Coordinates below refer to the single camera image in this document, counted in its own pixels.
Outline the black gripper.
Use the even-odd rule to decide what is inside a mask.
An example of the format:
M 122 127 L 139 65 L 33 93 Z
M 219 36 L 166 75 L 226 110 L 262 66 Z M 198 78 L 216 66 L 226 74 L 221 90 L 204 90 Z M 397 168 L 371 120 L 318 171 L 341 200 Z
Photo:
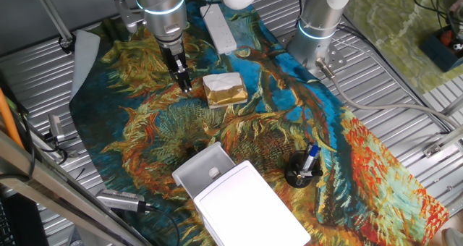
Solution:
M 172 42 L 159 41 L 158 44 L 163 61 L 169 70 L 172 80 L 184 93 L 190 92 L 192 86 L 187 68 L 183 40 L 179 39 Z

